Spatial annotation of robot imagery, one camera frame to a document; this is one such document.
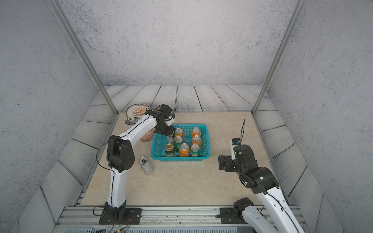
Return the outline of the teal plastic basket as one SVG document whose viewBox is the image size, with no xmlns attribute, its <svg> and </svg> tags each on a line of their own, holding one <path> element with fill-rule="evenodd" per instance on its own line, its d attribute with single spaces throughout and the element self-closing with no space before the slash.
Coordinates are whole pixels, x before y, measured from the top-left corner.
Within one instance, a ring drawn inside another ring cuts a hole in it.
<svg viewBox="0 0 373 233">
<path fill-rule="evenodd" d="M 208 127 L 204 124 L 176 124 L 184 134 L 167 137 L 154 134 L 151 158 L 161 162 L 202 161 L 210 157 Z"/>
</svg>

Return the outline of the silver drink can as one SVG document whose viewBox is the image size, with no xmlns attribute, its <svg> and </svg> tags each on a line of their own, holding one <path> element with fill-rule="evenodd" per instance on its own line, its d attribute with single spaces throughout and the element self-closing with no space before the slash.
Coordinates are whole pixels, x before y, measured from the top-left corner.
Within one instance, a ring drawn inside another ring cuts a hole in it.
<svg viewBox="0 0 373 233">
<path fill-rule="evenodd" d="M 152 175 L 153 174 L 154 169 L 153 169 L 148 157 L 146 157 L 146 156 L 141 157 L 139 159 L 139 165 L 146 175 Z"/>
<path fill-rule="evenodd" d="M 166 142 L 167 144 L 173 143 L 173 136 L 166 136 Z"/>
</svg>

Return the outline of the green gold beer can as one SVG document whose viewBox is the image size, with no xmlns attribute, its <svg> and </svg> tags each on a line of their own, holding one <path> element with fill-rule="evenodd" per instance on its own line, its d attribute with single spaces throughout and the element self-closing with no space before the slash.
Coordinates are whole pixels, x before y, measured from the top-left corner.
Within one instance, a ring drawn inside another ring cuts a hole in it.
<svg viewBox="0 0 373 233">
<path fill-rule="evenodd" d="M 165 155 L 166 157 L 175 157 L 176 156 L 176 150 L 172 143 L 168 143 L 165 145 Z"/>
</svg>

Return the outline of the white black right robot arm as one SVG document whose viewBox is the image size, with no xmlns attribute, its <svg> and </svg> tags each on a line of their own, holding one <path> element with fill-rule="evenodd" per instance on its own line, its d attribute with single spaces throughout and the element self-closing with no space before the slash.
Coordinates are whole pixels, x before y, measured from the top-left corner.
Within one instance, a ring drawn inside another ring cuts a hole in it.
<svg viewBox="0 0 373 233">
<path fill-rule="evenodd" d="M 235 172 L 240 182 L 252 190 L 269 212 L 271 225 L 249 198 L 234 202 L 235 221 L 249 224 L 255 233 L 303 233 L 304 230 L 291 211 L 279 182 L 268 168 L 260 167 L 248 145 L 235 145 L 231 155 L 218 157 L 219 170 Z"/>
</svg>

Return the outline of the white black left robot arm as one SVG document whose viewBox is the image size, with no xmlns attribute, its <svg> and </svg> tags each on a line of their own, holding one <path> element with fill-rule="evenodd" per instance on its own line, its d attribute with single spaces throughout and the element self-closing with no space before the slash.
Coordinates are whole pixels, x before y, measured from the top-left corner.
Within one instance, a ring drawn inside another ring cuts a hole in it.
<svg viewBox="0 0 373 233">
<path fill-rule="evenodd" d="M 126 207 L 126 181 L 129 169 L 134 165 L 136 158 L 134 147 L 137 142 L 150 130 L 164 136 L 171 136 L 175 128 L 172 126 L 175 114 L 166 104 L 155 109 L 148 109 L 142 118 L 129 130 L 116 136 L 112 135 L 107 142 L 108 170 L 111 171 L 111 186 L 107 202 L 100 216 L 100 225 L 125 224 L 130 215 Z"/>
</svg>

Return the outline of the orange patterned bowl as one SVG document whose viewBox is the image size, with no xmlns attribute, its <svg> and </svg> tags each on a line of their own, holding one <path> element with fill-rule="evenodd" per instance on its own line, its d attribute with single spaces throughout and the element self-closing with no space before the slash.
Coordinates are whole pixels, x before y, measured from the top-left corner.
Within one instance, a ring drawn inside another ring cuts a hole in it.
<svg viewBox="0 0 373 233">
<path fill-rule="evenodd" d="M 153 138 L 153 129 L 150 129 L 141 139 L 142 142 L 150 141 Z"/>
</svg>

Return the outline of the orange soda can back left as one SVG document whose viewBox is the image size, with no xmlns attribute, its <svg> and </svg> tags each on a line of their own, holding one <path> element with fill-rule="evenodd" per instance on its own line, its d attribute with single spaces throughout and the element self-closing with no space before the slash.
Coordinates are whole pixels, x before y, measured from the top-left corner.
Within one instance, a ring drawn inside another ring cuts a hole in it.
<svg viewBox="0 0 373 233">
<path fill-rule="evenodd" d="M 174 137 L 177 137 L 177 136 L 180 136 L 182 138 L 184 138 L 184 130 L 180 127 L 176 128 L 175 131 L 174 131 Z"/>
</svg>

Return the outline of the orange soda can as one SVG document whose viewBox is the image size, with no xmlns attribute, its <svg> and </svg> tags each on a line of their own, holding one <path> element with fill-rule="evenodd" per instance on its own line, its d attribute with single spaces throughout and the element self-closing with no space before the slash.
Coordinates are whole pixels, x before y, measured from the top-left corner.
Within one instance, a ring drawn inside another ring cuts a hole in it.
<svg viewBox="0 0 373 233">
<path fill-rule="evenodd" d="M 179 148 L 181 157 L 190 157 L 190 147 L 187 143 L 183 143 Z"/>
<path fill-rule="evenodd" d="M 194 127 L 191 130 L 191 133 L 192 133 L 192 137 L 194 137 L 194 136 L 201 136 L 201 134 L 202 134 L 200 127 Z"/>
<path fill-rule="evenodd" d="M 174 137 L 177 137 L 177 136 L 180 136 L 182 138 L 184 138 L 184 130 L 180 127 L 176 128 L 175 131 L 174 131 Z"/>
<path fill-rule="evenodd" d="M 194 135 L 193 137 L 192 137 L 192 144 L 196 144 L 196 145 L 198 145 L 199 147 L 201 147 L 202 146 L 202 138 L 201 138 L 201 136 L 199 136 L 199 135 Z"/>
</svg>

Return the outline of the green soda can middle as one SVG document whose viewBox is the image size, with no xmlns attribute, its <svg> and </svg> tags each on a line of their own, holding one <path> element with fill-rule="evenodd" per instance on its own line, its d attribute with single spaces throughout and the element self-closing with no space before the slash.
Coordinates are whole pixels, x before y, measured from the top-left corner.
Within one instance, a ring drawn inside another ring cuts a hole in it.
<svg viewBox="0 0 373 233">
<path fill-rule="evenodd" d="M 174 144 L 174 147 L 175 147 L 175 151 L 176 152 L 179 152 L 179 148 L 180 146 L 184 143 L 184 138 L 182 136 L 176 136 L 174 139 L 173 139 L 173 144 Z"/>
</svg>

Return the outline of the green soda can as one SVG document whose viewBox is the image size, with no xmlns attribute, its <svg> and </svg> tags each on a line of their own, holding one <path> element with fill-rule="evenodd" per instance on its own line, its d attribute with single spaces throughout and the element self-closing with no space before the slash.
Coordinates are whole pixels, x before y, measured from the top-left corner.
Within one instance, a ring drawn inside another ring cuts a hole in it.
<svg viewBox="0 0 373 233">
<path fill-rule="evenodd" d="M 179 152 L 179 148 L 180 146 L 184 143 L 184 138 L 182 136 L 176 136 L 174 139 L 173 139 L 173 144 L 174 144 L 174 147 L 175 147 L 175 151 L 176 152 Z"/>
<path fill-rule="evenodd" d="M 201 147 L 198 144 L 192 144 L 190 146 L 190 156 L 191 157 L 199 157 L 200 156 Z"/>
</svg>

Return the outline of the upright plate with sunburst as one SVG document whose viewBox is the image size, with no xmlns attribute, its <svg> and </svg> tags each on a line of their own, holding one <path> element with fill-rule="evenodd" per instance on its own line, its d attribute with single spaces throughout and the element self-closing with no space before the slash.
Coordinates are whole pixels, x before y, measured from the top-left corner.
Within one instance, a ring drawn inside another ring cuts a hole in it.
<svg viewBox="0 0 373 233">
<path fill-rule="evenodd" d="M 126 110 L 126 116 L 128 118 L 141 117 L 150 109 L 150 106 L 145 104 L 133 104 Z"/>
</svg>

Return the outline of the green rimmed flat plate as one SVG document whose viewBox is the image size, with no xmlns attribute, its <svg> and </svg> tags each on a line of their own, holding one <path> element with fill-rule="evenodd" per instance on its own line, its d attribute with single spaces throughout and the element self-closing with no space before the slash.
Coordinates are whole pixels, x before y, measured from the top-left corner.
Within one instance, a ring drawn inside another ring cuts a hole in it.
<svg viewBox="0 0 373 233">
<path fill-rule="evenodd" d="M 130 118 L 128 118 L 128 119 L 125 120 L 125 124 L 133 126 L 136 123 L 138 123 L 141 119 L 142 119 L 141 116 L 130 117 Z"/>
</svg>

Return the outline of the orange soda can front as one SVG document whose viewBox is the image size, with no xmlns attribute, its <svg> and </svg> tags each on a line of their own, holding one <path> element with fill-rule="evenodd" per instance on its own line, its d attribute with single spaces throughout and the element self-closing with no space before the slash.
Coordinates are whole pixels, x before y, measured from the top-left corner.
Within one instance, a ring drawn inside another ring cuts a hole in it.
<svg viewBox="0 0 373 233">
<path fill-rule="evenodd" d="M 190 157 L 190 147 L 187 143 L 183 143 L 179 148 L 181 157 Z"/>
</svg>

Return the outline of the orange soda can back right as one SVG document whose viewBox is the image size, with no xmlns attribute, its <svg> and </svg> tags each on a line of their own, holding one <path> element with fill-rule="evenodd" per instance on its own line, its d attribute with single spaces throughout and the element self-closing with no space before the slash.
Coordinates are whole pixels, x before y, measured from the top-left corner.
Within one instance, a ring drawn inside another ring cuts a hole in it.
<svg viewBox="0 0 373 233">
<path fill-rule="evenodd" d="M 191 130 L 191 133 L 192 133 L 192 137 L 194 137 L 194 136 L 201 136 L 201 134 L 202 134 L 200 127 L 194 127 Z"/>
</svg>

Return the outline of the orange soda can middle right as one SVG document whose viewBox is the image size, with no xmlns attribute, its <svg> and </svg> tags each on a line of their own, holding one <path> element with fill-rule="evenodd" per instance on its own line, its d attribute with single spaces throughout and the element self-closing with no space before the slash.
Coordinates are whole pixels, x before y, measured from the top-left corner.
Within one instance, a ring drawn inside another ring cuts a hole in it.
<svg viewBox="0 0 373 233">
<path fill-rule="evenodd" d="M 201 138 L 201 136 L 199 136 L 199 135 L 194 135 L 193 137 L 192 137 L 192 144 L 196 144 L 196 145 L 198 145 L 199 147 L 201 147 L 202 146 L 202 138 Z"/>
</svg>

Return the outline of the green soda can front right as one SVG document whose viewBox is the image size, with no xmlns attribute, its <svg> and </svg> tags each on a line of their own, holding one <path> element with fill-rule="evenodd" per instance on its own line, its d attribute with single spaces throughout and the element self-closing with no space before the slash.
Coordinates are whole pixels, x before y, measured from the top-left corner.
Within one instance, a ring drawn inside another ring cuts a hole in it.
<svg viewBox="0 0 373 233">
<path fill-rule="evenodd" d="M 201 147 L 198 144 L 192 144 L 190 146 L 190 156 L 191 157 L 199 157 L 200 156 Z"/>
</svg>

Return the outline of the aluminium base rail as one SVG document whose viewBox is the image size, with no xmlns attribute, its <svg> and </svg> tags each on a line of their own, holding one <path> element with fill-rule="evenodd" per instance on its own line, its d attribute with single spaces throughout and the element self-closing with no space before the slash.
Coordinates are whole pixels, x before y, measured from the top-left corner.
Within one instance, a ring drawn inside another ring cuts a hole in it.
<svg viewBox="0 0 373 233">
<path fill-rule="evenodd" d="M 55 227 L 103 228 L 115 227 L 219 227 L 248 226 L 242 220 L 225 217 L 223 221 L 215 218 L 220 213 L 232 211 L 232 206 L 129 206 L 140 208 L 139 224 L 100 225 L 99 220 L 103 207 L 76 206 L 64 208 Z"/>
</svg>

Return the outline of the right aluminium frame post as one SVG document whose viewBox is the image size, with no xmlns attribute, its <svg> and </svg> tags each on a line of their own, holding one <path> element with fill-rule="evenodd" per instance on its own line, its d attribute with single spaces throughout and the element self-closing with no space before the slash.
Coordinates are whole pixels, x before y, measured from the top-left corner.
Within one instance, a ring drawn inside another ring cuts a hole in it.
<svg viewBox="0 0 373 233">
<path fill-rule="evenodd" d="M 285 33 L 282 37 L 281 43 L 279 45 L 279 48 L 275 54 L 275 57 L 273 59 L 273 62 L 270 66 L 270 69 L 267 73 L 267 76 L 262 84 L 262 88 L 259 92 L 258 98 L 254 104 L 254 108 L 252 110 L 252 115 L 254 116 L 256 112 L 259 110 L 259 107 L 264 99 L 265 93 L 269 89 L 269 86 L 274 78 L 275 72 L 281 62 L 281 59 L 286 51 L 287 45 L 290 42 L 291 36 L 294 33 L 295 27 L 297 25 L 297 22 L 304 10 L 304 7 L 306 5 L 307 1 L 306 0 L 298 0 L 297 4 L 295 6 L 295 9 L 292 13 L 292 16 L 290 18 L 290 21 L 287 25 L 287 28 L 285 30 Z"/>
</svg>

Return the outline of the aluminium frame post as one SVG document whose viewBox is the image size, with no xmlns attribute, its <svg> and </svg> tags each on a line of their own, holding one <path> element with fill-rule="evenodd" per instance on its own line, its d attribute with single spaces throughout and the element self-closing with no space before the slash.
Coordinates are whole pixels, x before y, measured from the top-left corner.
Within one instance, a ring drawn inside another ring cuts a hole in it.
<svg viewBox="0 0 373 233">
<path fill-rule="evenodd" d="M 113 101 L 111 100 L 108 92 L 106 91 L 101 79 L 99 78 L 96 70 L 94 69 L 90 59 L 88 58 L 78 36 L 76 35 L 75 31 L 73 30 L 67 16 L 65 15 L 60 3 L 56 0 L 47 0 L 49 6 L 51 7 L 52 11 L 54 12 L 57 20 L 59 21 L 60 25 L 62 26 L 64 32 L 68 36 L 70 42 L 73 44 L 78 56 L 80 57 L 81 61 L 83 62 L 84 66 L 86 67 L 87 71 L 89 72 L 92 80 L 94 81 L 95 85 L 97 86 L 99 92 L 102 94 L 104 100 L 109 105 L 111 111 L 115 116 L 118 115 L 119 111 L 114 105 Z"/>
<path fill-rule="evenodd" d="M 306 5 L 307 1 L 306 0 L 298 0 L 297 4 L 295 6 L 295 9 L 292 13 L 292 16 L 290 18 L 290 21 L 287 25 L 287 28 L 285 30 L 285 33 L 282 37 L 281 43 L 279 45 L 279 48 L 275 54 L 275 57 L 273 59 L 273 62 L 270 66 L 270 69 L 267 73 L 267 76 L 262 84 L 262 88 L 259 92 L 258 98 L 254 104 L 254 108 L 252 110 L 252 115 L 254 116 L 256 112 L 259 110 L 259 107 L 264 99 L 265 93 L 269 89 L 269 86 L 274 78 L 275 72 L 281 62 L 281 59 L 286 51 L 287 45 L 290 42 L 291 36 L 294 33 L 295 27 L 297 25 L 297 22 L 304 10 L 304 7 Z"/>
</svg>

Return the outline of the left aluminium frame post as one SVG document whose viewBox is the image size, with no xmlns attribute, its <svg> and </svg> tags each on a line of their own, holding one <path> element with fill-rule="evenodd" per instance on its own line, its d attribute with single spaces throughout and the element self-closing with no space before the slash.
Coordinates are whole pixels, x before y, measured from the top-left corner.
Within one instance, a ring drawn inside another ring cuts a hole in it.
<svg viewBox="0 0 373 233">
<path fill-rule="evenodd" d="M 108 92 L 106 91 L 101 79 L 99 78 L 96 70 L 94 69 L 90 59 L 88 58 L 78 36 L 76 35 L 75 31 L 73 30 L 67 16 L 65 15 L 60 3 L 56 0 L 47 0 L 49 6 L 51 7 L 52 11 L 54 12 L 57 20 L 59 21 L 60 25 L 62 26 L 64 32 L 68 36 L 70 42 L 73 44 L 78 56 L 80 57 L 81 61 L 83 62 L 84 66 L 86 67 L 87 71 L 89 72 L 92 80 L 94 81 L 95 85 L 97 86 L 99 92 L 102 94 L 104 100 L 109 105 L 111 111 L 115 116 L 118 115 L 119 111 L 114 105 L 113 101 L 111 100 Z"/>
</svg>

